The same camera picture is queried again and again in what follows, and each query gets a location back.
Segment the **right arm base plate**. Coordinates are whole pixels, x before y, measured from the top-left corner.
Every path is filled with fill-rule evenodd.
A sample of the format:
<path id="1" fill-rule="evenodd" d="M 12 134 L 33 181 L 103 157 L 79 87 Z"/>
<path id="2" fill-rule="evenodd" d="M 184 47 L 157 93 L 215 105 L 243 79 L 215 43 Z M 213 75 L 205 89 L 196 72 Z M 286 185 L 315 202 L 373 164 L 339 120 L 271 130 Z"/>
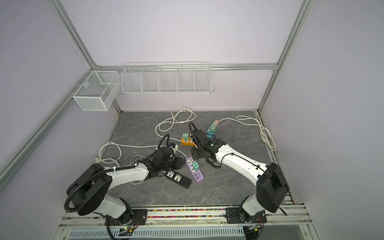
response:
<path id="1" fill-rule="evenodd" d="M 267 222 L 265 211 L 260 211 L 254 216 L 249 215 L 240 207 L 225 208 L 225 211 L 228 224 L 264 224 Z"/>

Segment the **purple power strip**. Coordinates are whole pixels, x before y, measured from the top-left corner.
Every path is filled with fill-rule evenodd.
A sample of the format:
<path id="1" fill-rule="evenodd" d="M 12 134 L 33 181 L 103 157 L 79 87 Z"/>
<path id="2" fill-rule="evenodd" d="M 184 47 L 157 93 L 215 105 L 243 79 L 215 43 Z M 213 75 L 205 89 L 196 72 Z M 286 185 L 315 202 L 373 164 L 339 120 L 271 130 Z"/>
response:
<path id="1" fill-rule="evenodd" d="M 204 175 L 200 170 L 200 165 L 192 157 L 186 159 L 187 167 L 198 184 L 204 180 Z"/>

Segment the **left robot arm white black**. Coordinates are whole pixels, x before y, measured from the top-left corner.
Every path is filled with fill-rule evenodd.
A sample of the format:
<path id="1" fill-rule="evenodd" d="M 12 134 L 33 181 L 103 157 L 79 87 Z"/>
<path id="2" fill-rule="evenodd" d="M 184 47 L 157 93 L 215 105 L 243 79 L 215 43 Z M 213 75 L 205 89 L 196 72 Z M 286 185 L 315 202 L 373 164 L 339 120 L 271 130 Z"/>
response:
<path id="1" fill-rule="evenodd" d="M 95 213 L 128 223 L 132 208 L 124 199 L 109 196 L 108 191 L 130 182 L 150 180 L 161 172 L 181 169 L 186 161 L 177 157 L 176 151 L 172 145 L 159 147 L 149 157 L 123 167 L 104 168 L 93 164 L 68 187 L 65 211 L 80 216 Z"/>

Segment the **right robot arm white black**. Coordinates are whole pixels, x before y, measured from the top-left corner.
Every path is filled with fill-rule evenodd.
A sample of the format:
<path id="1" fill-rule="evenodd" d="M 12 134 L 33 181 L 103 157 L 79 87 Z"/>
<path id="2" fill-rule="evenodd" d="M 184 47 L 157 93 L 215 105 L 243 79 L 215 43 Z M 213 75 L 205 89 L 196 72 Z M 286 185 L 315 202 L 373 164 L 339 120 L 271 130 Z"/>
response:
<path id="1" fill-rule="evenodd" d="M 199 158 L 204 158 L 216 169 L 223 165 L 237 171 L 256 186 L 256 192 L 246 197 L 239 205 L 242 220 L 252 218 L 259 212 L 275 213 L 282 210 L 281 204 L 290 187 L 279 165 L 263 164 L 253 160 L 220 139 L 210 139 L 201 130 L 192 133 Z"/>

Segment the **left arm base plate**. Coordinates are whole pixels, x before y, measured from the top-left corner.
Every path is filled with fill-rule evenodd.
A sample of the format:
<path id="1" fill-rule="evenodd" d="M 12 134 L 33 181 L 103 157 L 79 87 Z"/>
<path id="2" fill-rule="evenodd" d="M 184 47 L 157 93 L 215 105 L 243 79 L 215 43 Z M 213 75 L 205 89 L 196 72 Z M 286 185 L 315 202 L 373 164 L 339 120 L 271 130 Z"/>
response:
<path id="1" fill-rule="evenodd" d="M 148 209 L 133 209 L 118 219 L 107 216 L 107 220 L 110 226 L 144 226 L 147 216 Z"/>

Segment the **black power strip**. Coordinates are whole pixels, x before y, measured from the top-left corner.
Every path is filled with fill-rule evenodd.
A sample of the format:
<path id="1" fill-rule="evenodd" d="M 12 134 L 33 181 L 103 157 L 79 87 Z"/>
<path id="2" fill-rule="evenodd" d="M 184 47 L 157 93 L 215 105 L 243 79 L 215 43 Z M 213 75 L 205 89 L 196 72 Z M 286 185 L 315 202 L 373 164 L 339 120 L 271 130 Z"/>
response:
<path id="1" fill-rule="evenodd" d="M 174 172 L 173 170 L 168 170 L 165 177 L 166 179 L 172 181 L 173 183 L 185 189 L 189 189 L 192 184 L 191 179 L 183 175 L 180 175 L 177 172 Z"/>

